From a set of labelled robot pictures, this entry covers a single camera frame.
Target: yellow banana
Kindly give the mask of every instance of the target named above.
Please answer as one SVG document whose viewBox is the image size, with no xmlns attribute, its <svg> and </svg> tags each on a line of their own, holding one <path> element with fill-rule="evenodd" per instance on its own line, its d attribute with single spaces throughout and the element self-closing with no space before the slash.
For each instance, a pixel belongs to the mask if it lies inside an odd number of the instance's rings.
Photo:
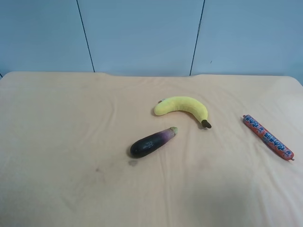
<svg viewBox="0 0 303 227">
<path fill-rule="evenodd" d="M 178 110 L 192 113 L 202 123 L 204 128 L 210 129 L 212 127 L 207 121 L 207 108 L 198 100 L 191 97 L 175 96 L 163 99 L 156 105 L 155 114 L 160 116 Z"/>
</svg>

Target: table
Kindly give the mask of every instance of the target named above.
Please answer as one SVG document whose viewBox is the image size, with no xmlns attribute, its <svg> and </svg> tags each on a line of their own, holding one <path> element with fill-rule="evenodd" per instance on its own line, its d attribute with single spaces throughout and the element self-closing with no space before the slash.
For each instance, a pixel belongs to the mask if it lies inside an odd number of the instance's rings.
<svg viewBox="0 0 303 227">
<path fill-rule="evenodd" d="M 155 116 L 190 96 L 193 116 Z M 303 225 L 303 87 L 291 77 L 118 77 L 12 72 L 0 80 L 0 226 L 256 227 Z M 285 143 L 275 155 L 242 122 Z M 152 154 L 130 146 L 176 126 Z"/>
</svg>

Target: toy food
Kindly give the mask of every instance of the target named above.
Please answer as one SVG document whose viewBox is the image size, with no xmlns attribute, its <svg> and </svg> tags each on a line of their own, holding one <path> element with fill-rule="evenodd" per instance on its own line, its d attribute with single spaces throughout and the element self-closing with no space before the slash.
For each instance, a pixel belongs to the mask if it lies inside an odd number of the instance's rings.
<svg viewBox="0 0 303 227">
<path fill-rule="evenodd" d="M 131 146 L 131 155 L 136 158 L 144 157 L 166 144 L 177 133 L 178 128 L 171 127 L 138 140 Z"/>
<path fill-rule="evenodd" d="M 163 99 L 156 105 L 154 111 L 156 115 L 160 116 L 178 110 L 192 113 L 202 123 L 204 128 L 210 129 L 212 127 L 207 121 L 207 108 L 198 100 L 191 97 L 175 96 Z"/>
<path fill-rule="evenodd" d="M 249 127 L 257 136 L 259 136 L 272 150 L 285 160 L 294 160 L 293 152 L 274 137 L 266 128 L 250 115 L 243 116 L 244 124 Z"/>
</svg>

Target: sausage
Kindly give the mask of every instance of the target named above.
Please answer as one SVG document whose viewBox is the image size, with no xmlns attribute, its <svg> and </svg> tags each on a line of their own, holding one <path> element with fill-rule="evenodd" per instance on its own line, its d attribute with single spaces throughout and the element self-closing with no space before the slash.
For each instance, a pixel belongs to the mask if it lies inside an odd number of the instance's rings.
<svg viewBox="0 0 303 227">
<path fill-rule="evenodd" d="M 274 137 L 266 128 L 264 128 L 252 116 L 244 115 L 243 122 L 282 159 L 287 161 L 294 160 L 293 152 L 290 149 L 288 149 L 288 147 L 285 146 L 282 142 L 280 142 L 276 137 Z"/>
</svg>

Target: banana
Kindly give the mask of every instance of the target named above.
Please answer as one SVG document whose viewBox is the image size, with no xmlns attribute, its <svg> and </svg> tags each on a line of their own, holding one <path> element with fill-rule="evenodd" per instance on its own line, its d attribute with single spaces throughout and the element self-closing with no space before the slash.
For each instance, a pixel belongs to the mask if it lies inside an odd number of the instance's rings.
<svg viewBox="0 0 303 227">
<path fill-rule="evenodd" d="M 198 100 L 191 97 L 175 96 L 163 99 L 156 105 L 154 111 L 157 116 L 161 116 L 178 110 L 192 113 L 193 116 L 195 116 L 195 118 L 202 123 L 204 128 L 210 129 L 212 127 L 207 121 L 207 108 Z"/>
</svg>

